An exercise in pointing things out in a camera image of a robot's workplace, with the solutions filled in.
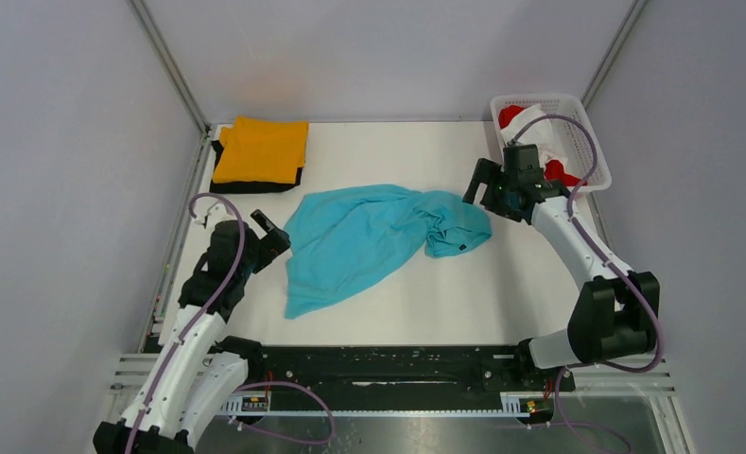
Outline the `teal t shirt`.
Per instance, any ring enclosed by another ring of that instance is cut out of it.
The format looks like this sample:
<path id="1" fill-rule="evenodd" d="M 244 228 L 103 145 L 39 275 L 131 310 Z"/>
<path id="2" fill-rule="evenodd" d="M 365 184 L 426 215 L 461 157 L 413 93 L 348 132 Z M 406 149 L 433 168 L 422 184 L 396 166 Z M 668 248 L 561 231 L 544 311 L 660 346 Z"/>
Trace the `teal t shirt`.
<path id="1" fill-rule="evenodd" d="M 418 251 L 469 253 L 493 235 L 486 213 L 443 190 L 395 184 L 311 193 L 288 219 L 289 320 L 343 302 L 402 268 Z"/>

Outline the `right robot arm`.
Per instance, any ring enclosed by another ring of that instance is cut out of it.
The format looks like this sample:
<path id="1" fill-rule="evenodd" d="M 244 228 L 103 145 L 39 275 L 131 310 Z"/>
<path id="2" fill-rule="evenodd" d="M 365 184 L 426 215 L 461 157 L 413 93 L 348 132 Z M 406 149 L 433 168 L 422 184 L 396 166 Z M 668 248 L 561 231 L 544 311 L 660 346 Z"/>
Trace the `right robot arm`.
<path id="1" fill-rule="evenodd" d="M 540 233 L 561 258 L 579 295 L 565 328 L 520 341 L 510 378 L 536 390 L 565 366 L 616 366 L 620 358 L 657 351 L 661 286 L 649 271 L 634 271 L 584 225 L 571 191 L 549 180 L 538 148 L 503 150 L 505 162 L 477 160 L 463 202 Z"/>

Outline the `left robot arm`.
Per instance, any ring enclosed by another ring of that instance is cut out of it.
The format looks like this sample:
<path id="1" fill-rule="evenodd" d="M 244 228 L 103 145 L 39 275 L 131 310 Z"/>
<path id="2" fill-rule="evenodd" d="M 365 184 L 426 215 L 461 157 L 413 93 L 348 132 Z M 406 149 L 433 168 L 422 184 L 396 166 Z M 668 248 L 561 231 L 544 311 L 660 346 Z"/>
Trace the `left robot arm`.
<path id="1" fill-rule="evenodd" d="M 179 309 L 139 393 L 93 438 L 98 453 L 192 453 L 210 421 L 238 386 L 264 379 L 260 344 L 224 333 L 250 278 L 290 247 L 288 234 L 262 211 L 252 219 L 217 219 L 209 244 L 182 284 Z"/>

